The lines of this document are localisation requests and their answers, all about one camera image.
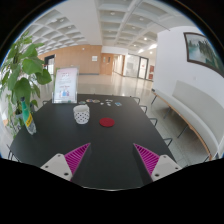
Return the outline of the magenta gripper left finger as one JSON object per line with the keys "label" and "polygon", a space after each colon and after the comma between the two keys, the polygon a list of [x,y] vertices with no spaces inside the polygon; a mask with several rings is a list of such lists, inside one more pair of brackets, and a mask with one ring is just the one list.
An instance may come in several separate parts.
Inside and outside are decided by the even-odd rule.
{"label": "magenta gripper left finger", "polygon": [[70,181],[77,171],[90,143],[86,143],[66,154],[56,154],[48,160],[41,168],[49,173]]}

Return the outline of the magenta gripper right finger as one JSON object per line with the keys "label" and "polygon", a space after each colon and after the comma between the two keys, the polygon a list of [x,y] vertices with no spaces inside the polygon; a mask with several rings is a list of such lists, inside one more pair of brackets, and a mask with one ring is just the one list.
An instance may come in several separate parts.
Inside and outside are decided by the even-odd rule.
{"label": "magenta gripper right finger", "polygon": [[161,155],[134,143],[135,152],[140,159],[139,165],[153,181],[164,178],[174,172],[181,170],[181,167],[168,155]]}

